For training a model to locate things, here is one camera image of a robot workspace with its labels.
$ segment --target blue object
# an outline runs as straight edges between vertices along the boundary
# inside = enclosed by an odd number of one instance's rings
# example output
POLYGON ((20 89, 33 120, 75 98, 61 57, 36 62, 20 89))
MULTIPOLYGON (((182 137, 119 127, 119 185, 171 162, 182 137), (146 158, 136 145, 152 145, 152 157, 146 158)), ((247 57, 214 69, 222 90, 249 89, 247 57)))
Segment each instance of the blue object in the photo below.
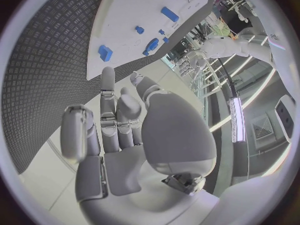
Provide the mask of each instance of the blue object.
POLYGON ((166 37, 164 37, 162 40, 163 40, 165 43, 168 43, 168 42, 169 42, 169 39, 166 38, 166 37))
POLYGON ((136 26, 135 30, 137 31, 138 34, 142 34, 145 31, 145 29, 143 29, 141 26, 136 26))
POLYGON ((110 50, 109 47, 101 45, 99 47, 98 53, 100 54, 100 58, 104 61, 104 62, 108 62, 111 59, 111 56, 113 54, 113 51, 110 50))
POLYGON ((145 56, 149 55, 149 52, 147 52, 146 50, 142 52, 142 54, 144 54, 145 56))
POLYGON ((171 19, 174 23, 177 22, 179 19, 179 16, 177 16, 174 12, 172 12, 166 6, 164 6, 160 12, 162 14, 164 14, 165 16, 167 16, 169 19, 171 19))
POLYGON ((152 39, 148 45, 146 46, 146 51, 153 51, 154 49, 156 49, 159 45, 159 40, 157 38, 152 39))

